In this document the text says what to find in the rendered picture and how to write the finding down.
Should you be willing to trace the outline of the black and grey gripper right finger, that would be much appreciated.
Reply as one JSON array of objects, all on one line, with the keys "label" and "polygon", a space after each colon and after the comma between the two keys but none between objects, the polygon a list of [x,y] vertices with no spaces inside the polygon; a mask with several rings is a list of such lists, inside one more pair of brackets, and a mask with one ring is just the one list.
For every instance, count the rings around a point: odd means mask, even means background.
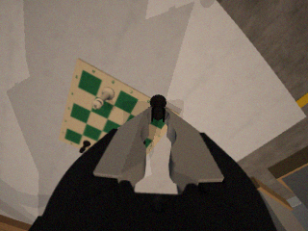
[{"label": "black and grey gripper right finger", "polygon": [[194,183],[199,195],[229,205],[259,231],[277,231],[262,196],[244,170],[205,133],[169,108],[162,109],[171,142],[169,177],[177,193]]}]

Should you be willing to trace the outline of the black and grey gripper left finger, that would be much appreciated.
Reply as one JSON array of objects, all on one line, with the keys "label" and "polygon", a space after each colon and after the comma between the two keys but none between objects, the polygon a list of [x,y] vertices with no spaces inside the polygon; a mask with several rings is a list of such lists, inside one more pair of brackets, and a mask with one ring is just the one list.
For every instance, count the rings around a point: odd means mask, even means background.
[{"label": "black and grey gripper left finger", "polygon": [[135,190],[146,168],[145,139],[153,122],[149,107],[84,152],[67,170],[53,191],[33,231],[50,231],[68,212],[101,193],[117,192],[121,180]]}]

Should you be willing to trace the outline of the white chess piece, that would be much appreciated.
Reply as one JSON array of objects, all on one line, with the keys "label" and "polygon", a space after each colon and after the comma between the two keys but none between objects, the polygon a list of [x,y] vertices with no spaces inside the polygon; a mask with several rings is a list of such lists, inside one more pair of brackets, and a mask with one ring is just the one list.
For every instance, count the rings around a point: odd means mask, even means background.
[{"label": "white chess piece", "polygon": [[99,110],[101,106],[104,105],[104,101],[112,100],[115,97],[115,92],[111,88],[104,88],[101,91],[100,98],[96,98],[95,101],[92,101],[91,105],[94,109]]}]

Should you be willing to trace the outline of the green and cream chessboard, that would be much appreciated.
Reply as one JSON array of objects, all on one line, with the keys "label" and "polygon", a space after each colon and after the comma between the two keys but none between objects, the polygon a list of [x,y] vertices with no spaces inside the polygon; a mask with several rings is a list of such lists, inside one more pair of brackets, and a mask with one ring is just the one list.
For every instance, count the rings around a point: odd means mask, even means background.
[{"label": "green and cream chessboard", "polygon": [[[100,98],[104,88],[113,89],[115,97],[104,101],[101,109],[96,110],[91,103]],[[89,141],[90,146],[86,147],[87,150],[113,128],[118,128],[151,107],[150,99],[151,97],[108,73],[77,59],[64,109],[59,141],[79,149],[83,146],[83,141]],[[166,131],[167,125],[163,119],[153,118],[153,122],[149,124],[148,137],[145,139],[146,156]]]}]

